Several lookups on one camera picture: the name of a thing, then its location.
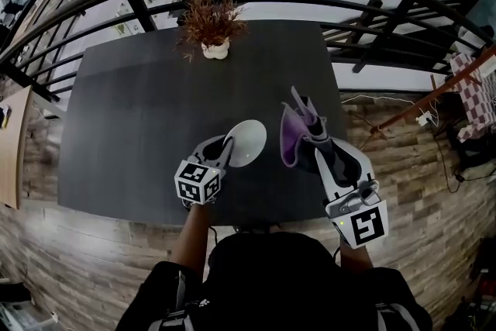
dark gray table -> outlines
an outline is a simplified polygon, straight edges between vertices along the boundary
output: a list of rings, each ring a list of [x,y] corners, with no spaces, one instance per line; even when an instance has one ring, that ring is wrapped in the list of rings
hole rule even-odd
[[[59,204],[112,218],[180,225],[186,219],[174,174],[203,140],[246,119],[267,128],[250,165],[230,168],[213,206],[216,225],[324,216],[319,176],[283,166],[282,102],[291,86],[310,95],[329,132],[346,138],[336,79],[319,24],[253,21],[225,60],[176,48],[179,29],[86,49],[60,150]]]

dried plant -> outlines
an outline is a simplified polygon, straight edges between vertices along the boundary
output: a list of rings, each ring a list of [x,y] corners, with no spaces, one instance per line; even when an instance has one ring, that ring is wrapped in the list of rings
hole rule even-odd
[[[233,0],[188,0],[184,13],[184,38],[203,43],[207,47],[220,46],[226,37],[247,32],[246,23],[236,18],[242,9],[236,8]]]

balcony railing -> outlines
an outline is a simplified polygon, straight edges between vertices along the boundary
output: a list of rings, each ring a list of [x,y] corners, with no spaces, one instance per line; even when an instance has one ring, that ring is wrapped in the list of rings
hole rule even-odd
[[[22,86],[32,85],[34,90],[45,98],[58,100],[61,92],[70,91],[72,85],[51,89],[51,86],[62,81],[71,81],[77,72],[51,78],[51,73],[62,65],[83,57],[84,52],[76,53],[64,59],[58,59],[60,49],[68,43],[79,40],[87,35],[102,29],[137,19],[144,31],[157,29],[152,16],[162,12],[173,12],[187,7],[185,2],[172,2],[166,5],[147,7],[144,0],[128,0],[132,11],[100,22],[94,26],[78,32],[71,32],[74,19],[85,10],[108,0],[72,0],[51,12],[44,19],[38,21],[19,39],[11,43],[0,54],[1,72],[17,81]],[[401,0],[395,9],[383,9],[381,0],[370,0],[367,4],[348,2],[343,0],[233,0],[238,4],[253,2],[280,2],[300,5],[324,5],[327,7],[356,10],[355,19],[342,22],[321,23],[322,32],[327,46],[336,49],[329,52],[330,61],[354,64],[353,71],[360,72],[366,64],[378,64],[393,67],[413,68],[421,71],[436,71],[448,74],[448,63],[444,57],[453,51],[450,49],[453,42],[463,43],[470,49],[478,50],[472,43],[468,43],[451,30],[440,29],[430,22],[431,18],[445,17],[455,26],[464,26],[479,36],[487,44],[492,44],[492,38],[487,36],[471,21],[463,17],[457,10],[466,10],[471,0],[452,0],[440,2],[438,0]],[[16,58],[23,47],[28,43],[38,43],[40,37],[50,29],[60,27],[70,21],[67,32],[60,40],[49,44],[42,50],[31,53],[28,59],[16,63]],[[395,32],[399,26],[415,26],[424,33],[444,41],[436,42],[425,40],[419,36],[401,35]],[[365,35],[370,40],[363,42]],[[48,66],[38,63],[33,70],[30,65],[56,52],[57,57]]]

potted plant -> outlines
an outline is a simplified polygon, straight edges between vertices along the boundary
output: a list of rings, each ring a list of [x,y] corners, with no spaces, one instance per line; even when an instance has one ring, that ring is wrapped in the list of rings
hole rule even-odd
[[[207,58],[222,60],[227,57],[229,38],[246,32],[246,23],[236,19],[241,12],[233,0],[188,0],[185,39],[200,43]]]

black shirt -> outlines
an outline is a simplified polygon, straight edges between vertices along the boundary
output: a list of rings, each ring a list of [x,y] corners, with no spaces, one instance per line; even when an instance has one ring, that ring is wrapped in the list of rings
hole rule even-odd
[[[160,262],[116,331],[411,331],[412,322],[421,331],[432,329],[398,271],[348,274],[305,235],[229,236],[212,251],[208,265],[202,284],[186,267]]]

